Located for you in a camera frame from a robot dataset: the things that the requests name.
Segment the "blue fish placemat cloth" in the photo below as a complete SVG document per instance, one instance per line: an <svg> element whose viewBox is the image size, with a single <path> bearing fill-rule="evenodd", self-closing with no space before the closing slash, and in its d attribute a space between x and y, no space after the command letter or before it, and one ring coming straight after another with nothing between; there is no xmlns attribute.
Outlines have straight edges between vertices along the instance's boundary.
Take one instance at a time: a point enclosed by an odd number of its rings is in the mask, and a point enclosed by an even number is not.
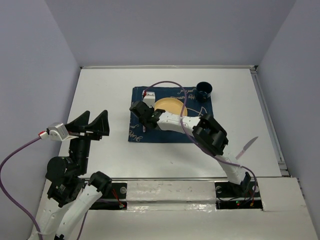
<svg viewBox="0 0 320 240"><path fill-rule="evenodd" d="M213 114L212 99L209 98L207 102L199 102L196 100L195 86L185 86L187 95L187 102L185 111L189 117L201 117L204 114ZM185 95L180 87L161 87L154 86L148 89L149 92L155 93L155 101L162 98L175 98L184 103ZM130 115L128 141L131 143L190 143L191 141L184 133L174 131L159 131L155 129L146 129L143 132L143 126L139 122L138 118L134 115Z"/></svg>

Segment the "yellow plate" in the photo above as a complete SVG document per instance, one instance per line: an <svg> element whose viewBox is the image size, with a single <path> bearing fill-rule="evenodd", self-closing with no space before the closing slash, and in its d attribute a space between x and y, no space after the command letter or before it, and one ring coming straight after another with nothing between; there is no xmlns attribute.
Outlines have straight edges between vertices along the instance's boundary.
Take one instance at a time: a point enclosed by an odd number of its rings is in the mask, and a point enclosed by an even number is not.
<svg viewBox="0 0 320 240"><path fill-rule="evenodd" d="M172 98L172 97L165 97L155 102L154 109L165 110L166 112L180 116L183 106L184 106L184 103L179 99Z"/></svg>

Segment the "dark blue cup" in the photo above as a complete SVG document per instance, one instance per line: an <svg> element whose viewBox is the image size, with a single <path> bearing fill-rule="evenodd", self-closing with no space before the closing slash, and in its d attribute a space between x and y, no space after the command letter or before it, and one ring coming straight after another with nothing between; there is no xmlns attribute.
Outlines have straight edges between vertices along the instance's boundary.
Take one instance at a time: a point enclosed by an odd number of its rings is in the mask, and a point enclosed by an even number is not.
<svg viewBox="0 0 320 240"><path fill-rule="evenodd" d="M206 81L199 82L196 85L195 99L201 103L207 102L211 96L212 90L213 87L210 83Z"/></svg>

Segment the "pink handled knife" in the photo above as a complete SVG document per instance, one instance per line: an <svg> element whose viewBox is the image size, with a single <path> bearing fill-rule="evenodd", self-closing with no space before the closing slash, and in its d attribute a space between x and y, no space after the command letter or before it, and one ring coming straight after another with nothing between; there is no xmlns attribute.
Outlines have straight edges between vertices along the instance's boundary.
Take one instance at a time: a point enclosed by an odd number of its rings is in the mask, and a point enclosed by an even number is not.
<svg viewBox="0 0 320 240"><path fill-rule="evenodd" d="M249 147L258 139L258 136L253 137L251 140L249 140L244 147L242 148L242 150L237 154L237 156L235 157L237 160L241 158L241 156L249 149Z"/></svg>

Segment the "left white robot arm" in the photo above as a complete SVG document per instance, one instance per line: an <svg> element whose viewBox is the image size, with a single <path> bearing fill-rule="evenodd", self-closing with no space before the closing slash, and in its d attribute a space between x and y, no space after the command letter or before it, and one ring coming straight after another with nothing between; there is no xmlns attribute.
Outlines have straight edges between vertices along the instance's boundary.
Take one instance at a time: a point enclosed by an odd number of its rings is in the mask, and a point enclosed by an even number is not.
<svg viewBox="0 0 320 240"><path fill-rule="evenodd" d="M110 194L112 179L101 171L93 173L88 182L81 178L87 173L92 141L110 134L108 111L103 110L92 122L85 111L70 123L54 123L39 134L41 139L69 141L68 156L56 156L46 167L50 181L47 200L31 240L67 240L76 224L99 199Z"/></svg>

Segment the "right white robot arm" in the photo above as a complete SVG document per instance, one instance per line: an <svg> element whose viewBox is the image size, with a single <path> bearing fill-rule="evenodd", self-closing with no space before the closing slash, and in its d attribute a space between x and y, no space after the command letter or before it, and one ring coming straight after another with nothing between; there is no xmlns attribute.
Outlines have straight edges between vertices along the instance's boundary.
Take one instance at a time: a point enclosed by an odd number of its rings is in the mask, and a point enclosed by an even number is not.
<svg viewBox="0 0 320 240"><path fill-rule="evenodd" d="M143 101L134 102L129 110L147 129L185 134L204 153L218 161L235 196L242 196L248 191L251 176L231 153L227 132L212 115L179 116L148 107Z"/></svg>

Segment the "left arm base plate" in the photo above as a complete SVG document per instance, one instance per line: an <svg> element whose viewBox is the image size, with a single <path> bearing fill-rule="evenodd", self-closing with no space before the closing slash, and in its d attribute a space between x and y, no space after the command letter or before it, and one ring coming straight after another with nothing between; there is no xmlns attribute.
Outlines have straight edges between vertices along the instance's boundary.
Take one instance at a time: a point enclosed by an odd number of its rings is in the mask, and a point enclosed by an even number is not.
<svg viewBox="0 0 320 240"><path fill-rule="evenodd" d="M126 182L113 181L110 190L105 191L102 196L90 207L90 210L126 210L127 188Z"/></svg>

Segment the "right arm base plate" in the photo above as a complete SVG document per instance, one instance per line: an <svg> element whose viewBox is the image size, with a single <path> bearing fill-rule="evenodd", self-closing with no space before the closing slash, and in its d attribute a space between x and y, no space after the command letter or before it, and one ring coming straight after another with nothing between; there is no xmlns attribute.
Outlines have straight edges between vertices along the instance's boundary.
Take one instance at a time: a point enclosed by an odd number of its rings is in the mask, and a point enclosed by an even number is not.
<svg viewBox="0 0 320 240"><path fill-rule="evenodd" d="M251 181L245 193L235 193L231 183L218 181L214 183L217 210L263 209L259 185Z"/></svg>

